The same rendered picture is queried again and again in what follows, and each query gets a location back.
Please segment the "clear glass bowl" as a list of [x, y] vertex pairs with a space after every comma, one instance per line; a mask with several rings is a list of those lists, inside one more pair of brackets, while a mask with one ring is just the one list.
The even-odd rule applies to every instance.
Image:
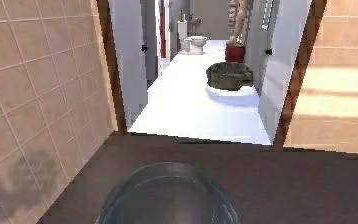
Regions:
[[143, 166], [106, 197], [95, 224], [241, 224], [210, 174], [179, 162]]

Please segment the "white room door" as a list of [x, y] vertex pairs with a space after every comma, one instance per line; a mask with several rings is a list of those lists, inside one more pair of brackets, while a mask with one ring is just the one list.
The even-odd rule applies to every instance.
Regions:
[[140, 0], [109, 0], [126, 128], [147, 104]]
[[[311, 2], [312, 0], [268, 0], [267, 3], [267, 18], [260, 28], [263, 33], [260, 52], [263, 84], [259, 115], [268, 144], [275, 140]], [[266, 49], [272, 49], [272, 55], [266, 55]]]

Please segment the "olive green round basket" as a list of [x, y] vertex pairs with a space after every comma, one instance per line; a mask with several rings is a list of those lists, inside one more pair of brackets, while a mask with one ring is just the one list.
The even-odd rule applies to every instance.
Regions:
[[243, 63], [218, 62], [206, 70], [207, 84], [210, 87], [238, 91], [243, 86], [253, 86], [253, 72]]

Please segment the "white toilet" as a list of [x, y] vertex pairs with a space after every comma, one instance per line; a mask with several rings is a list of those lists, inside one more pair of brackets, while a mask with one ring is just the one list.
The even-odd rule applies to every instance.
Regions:
[[178, 38], [180, 41], [181, 54], [202, 55], [203, 47], [207, 42], [205, 36], [189, 36], [187, 21], [177, 22]]

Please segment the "red plant pot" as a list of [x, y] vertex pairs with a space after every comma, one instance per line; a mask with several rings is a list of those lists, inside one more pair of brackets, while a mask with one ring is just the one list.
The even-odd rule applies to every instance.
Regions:
[[243, 45], [227, 44], [225, 49], [225, 59], [227, 62], [243, 63], [245, 47]]

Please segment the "brown house plant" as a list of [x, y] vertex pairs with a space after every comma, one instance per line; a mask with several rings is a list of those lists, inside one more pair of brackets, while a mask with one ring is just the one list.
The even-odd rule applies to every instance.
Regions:
[[230, 44], [238, 46], [245, 45], [247, 41], [250, 12], [254, 0], [238, 0], [233, 35]]

